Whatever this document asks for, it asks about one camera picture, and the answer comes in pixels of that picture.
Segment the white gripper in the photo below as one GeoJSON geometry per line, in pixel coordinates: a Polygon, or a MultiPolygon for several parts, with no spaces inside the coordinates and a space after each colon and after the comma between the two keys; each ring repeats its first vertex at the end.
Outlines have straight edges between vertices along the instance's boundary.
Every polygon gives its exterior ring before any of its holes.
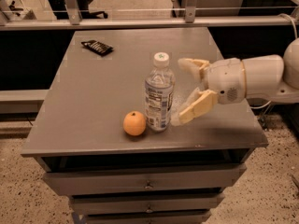
{"type": "Polygon", "coordinates": [[[245,99],[245,68],[237,58],[218,60],[213,64],[207,60],[181,58],[178,60],[178,66],[198,82],[202,81],[205,73],[205,83],[209,90],[194,89],[187,100],[171,115],[170,123],[173,126],[184,125],[205,115],[217,103],[227,105],[240,103],[245,99]]]}

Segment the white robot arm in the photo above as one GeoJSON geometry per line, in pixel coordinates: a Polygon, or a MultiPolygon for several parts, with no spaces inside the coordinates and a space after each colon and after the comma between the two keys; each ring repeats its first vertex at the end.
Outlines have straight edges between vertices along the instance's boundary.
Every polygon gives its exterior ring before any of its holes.
{"type": "Polygon", "coordinates": [[[182,58],[178,66],[201,86],[172,114],[174,126],[205,115],[217,104],[235,104],[245,99],[279,104],[299,102],[299,38],[291,42],[282,56],[231,58],[214,63],[182,58]]]}

